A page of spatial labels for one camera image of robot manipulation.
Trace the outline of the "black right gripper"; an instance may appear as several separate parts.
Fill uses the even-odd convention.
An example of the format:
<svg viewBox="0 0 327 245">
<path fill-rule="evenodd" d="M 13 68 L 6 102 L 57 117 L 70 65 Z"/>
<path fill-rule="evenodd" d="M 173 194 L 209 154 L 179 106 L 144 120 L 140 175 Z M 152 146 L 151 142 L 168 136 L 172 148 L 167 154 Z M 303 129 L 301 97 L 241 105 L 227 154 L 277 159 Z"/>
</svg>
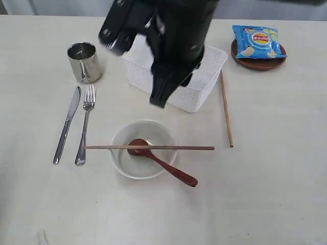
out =
<svg viewBox="0 0 327 245">
<path fill-rule="evenodd" d="M 149 102 L 164 108 L 187 86 L 204 56 L 204 42 L 217 1 L 157 1 L 146 40 L 153 54 Z"/>
</svg>

